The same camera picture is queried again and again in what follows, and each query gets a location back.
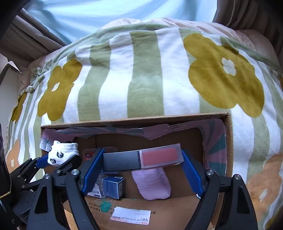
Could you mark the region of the left brown curtain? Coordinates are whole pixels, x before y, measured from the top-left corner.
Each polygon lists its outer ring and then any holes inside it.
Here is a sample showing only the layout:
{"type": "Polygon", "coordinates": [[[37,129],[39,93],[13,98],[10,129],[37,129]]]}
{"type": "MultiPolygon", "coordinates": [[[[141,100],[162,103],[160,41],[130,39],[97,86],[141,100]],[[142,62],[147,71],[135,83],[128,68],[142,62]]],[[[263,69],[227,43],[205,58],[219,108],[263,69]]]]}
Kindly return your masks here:
{"type": "Polygon", "coordinates": [[[41,56],[67,44],[21,9],[1,38],[1,54],[16,66],[27,68],[41,56]]]}

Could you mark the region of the white bedside furniture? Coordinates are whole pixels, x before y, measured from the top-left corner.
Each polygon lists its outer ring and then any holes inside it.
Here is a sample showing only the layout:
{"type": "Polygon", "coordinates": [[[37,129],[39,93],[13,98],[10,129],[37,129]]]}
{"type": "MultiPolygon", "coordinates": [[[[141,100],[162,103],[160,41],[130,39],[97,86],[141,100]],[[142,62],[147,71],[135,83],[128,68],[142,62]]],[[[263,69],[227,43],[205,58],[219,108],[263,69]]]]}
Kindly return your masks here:
{"type": "Polygon", "coordinates": [[[1,132],[3,142],[13,108],[17,104],[19,91],[19,70],[12,61],[1,54],[1,132]]]}

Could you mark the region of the pink cloth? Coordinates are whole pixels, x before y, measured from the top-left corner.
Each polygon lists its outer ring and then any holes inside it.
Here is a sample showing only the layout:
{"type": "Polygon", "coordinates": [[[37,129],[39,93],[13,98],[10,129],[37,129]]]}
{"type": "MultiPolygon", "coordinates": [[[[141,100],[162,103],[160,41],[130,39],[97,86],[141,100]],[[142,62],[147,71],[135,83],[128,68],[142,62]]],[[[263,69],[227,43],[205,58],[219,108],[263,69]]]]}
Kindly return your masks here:
{"type": "Polygon", "coordinates": [[[171,185],[163,168],[132,171],[131,174],[144,199],[167,199],[171,195],[171,185]]]}

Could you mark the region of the red blue floss box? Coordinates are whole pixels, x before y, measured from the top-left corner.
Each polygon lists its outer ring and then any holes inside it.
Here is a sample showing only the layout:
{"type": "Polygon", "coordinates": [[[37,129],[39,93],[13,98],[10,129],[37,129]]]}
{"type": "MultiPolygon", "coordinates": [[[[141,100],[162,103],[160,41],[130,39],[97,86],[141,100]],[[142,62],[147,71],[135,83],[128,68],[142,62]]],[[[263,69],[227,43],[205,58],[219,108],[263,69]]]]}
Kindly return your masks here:
{"type": "MultiPolygon", "coordinates": [[[[103,147],[103,149],[106,151],[106,153],[117,152],[117,148],[116,147],[103,147]]],[[[82,151],[83,159],[84,160],[90,160],[97,150],[98,150],[98,148],[83,150],[82,151]]]]}

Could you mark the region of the floral striped blanket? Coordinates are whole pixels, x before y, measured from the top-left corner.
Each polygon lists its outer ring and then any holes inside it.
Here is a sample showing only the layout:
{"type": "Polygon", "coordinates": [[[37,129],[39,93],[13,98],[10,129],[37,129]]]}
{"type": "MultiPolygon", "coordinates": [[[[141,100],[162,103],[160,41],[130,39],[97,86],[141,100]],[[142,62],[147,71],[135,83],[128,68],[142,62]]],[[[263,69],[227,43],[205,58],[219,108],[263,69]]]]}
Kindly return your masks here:
{"type": "Polygon", "coordinates": [[[118,20],[29,61],[5,157],[40,155],[40,127],[228,112],[233,172],[247,182],[259,229],[282,208],[282,69],[269,40],[220,24],[118,20]]]}

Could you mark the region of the white blue plastic case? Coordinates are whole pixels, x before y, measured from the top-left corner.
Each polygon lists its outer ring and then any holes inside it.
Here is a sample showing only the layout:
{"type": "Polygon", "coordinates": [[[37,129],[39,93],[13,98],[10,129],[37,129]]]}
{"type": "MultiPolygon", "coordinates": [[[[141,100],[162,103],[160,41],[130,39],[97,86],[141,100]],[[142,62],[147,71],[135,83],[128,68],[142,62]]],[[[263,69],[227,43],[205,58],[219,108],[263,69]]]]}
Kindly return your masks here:
{"type": "Polygon", "coordinates": [[[87,195],[96,197],[96,198],[105,198],[106,196],[104,195],[103,192],[103,182],[102,182],[103,176],[99,175],[96,184],[94,185],[94,188],[92,189],[91,192],[89,192],[87,195]]]}

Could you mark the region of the silver blue small box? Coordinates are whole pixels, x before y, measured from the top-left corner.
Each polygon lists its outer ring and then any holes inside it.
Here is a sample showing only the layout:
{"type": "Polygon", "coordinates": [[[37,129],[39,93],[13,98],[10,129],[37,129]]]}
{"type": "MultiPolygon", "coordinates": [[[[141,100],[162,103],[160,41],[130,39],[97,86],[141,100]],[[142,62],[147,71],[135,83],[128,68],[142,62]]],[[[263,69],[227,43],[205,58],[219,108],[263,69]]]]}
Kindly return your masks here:
{"type": "Polygon", "coordinates": [[[107,176],[102,179],[102,185],[105,196],[120,199],[125,193],[126,178],[122,176],[107,176]]]}

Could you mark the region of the light blue sheer curtain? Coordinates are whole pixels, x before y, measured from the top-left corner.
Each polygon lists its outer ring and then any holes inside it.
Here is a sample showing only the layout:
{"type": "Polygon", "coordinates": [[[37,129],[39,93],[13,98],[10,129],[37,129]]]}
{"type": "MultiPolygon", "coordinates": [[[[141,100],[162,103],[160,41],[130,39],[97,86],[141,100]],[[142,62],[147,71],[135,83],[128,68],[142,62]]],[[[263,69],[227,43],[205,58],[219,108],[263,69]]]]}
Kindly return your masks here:
{"type": "Polygon", "coordinates": [[[172,18],[212,22],[217,9],[215,0],[207,1],[31,1],[25,10],[63,42],[94,33],[105,24],[122,18],[142,21],[172,18]]]}

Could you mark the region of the red lip gloss tube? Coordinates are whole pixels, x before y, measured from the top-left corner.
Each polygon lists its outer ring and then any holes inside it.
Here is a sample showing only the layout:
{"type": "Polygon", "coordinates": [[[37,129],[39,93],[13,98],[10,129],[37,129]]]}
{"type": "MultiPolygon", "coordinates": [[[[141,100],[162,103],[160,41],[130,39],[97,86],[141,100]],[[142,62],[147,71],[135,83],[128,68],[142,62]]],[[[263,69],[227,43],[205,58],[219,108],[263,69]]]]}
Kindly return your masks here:
{"type": "Polygon", "coordinates": [[[149,149],[105,153],[103,170],[105,172],[146,170],[181,164],[184,161],[180,144],[149,149]]]}

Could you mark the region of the white panda sock roll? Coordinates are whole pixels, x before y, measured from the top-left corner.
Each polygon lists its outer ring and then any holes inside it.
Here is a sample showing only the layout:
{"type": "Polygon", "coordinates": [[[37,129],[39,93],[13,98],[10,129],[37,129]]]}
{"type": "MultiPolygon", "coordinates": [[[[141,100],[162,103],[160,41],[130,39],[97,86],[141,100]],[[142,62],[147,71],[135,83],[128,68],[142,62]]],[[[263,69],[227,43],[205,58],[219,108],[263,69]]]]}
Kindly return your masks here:
{"type": "Polygon", "coordinates": [[[77,143],[61,143],[55,140],[48,153],[47,163],[58,167],[74,155],[79,155],[77,143]]]}

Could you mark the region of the brown curtain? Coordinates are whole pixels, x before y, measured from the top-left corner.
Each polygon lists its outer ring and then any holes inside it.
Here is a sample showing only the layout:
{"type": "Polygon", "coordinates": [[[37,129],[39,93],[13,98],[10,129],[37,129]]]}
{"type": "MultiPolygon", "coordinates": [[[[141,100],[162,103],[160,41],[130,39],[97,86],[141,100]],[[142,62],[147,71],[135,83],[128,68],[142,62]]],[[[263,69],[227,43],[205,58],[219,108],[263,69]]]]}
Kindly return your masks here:
{"type": "Polygon", "coordinates": [[[21,9],[1,38],[1,54],[16,66],[27,68],[41,56],[67,44],[21,9]]]}
{"type": "Polygon", "coordinates": [[[282,1],[217,1],[213,22],[256,30],[272,44],[282,65],[282,1]]]}

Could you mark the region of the right brown curtain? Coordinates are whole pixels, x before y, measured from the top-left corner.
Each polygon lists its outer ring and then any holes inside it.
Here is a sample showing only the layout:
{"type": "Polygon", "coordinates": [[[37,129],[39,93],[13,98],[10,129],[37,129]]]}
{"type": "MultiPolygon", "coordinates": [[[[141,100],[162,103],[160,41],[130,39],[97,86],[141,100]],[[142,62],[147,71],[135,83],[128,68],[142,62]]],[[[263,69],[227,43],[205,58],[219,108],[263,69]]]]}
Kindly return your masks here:
{"type": "Polygon", "coordinates": [[[213,22],[256,30],[272,44],[282,65],[282,1],[217,1],[213,22]]]}

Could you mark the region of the pink teal cardboard box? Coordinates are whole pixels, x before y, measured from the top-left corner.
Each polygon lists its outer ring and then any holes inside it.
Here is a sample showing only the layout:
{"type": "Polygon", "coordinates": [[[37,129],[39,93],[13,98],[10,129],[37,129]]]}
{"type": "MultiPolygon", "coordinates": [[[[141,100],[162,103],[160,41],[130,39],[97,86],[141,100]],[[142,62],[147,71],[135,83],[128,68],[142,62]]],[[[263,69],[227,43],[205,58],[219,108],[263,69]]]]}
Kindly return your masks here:
{"type": "MultiPolygon", "coordinates": [[[[78,122],[45,125],[42,130],[54,129],[73,136],[79,152],[85,149],[113,147],[115,151],[148,149],[180,144],[186,153],[201,162],[206,169],[231,176],[233,168],[233,136],[227,113],[195,114],[128,118],[123,120],[78,122]]],[[[165,167],[171,195],[165,200],[147,201],[138,191],[131,172],[123,172],[126,194],[123,199],[106,199],[110,209],[101,210],[102,199],[87,197],[86,202],[101,229],[184,229],[189,223],[198,198],[192,191],[181,165],[165,167]],[[148,225],[113,220],[117,207],[149,210],[148,225]]]]}

